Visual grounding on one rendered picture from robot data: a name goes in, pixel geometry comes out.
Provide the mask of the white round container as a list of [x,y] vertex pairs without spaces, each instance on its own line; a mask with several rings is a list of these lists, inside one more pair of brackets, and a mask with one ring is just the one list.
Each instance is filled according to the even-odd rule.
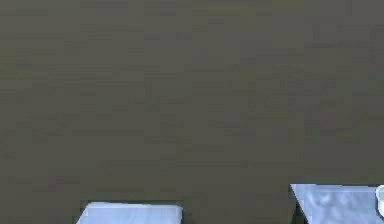
[[384,220],[384,185],[379,185],[375,190],[377,201],[377,211],[379,216]]

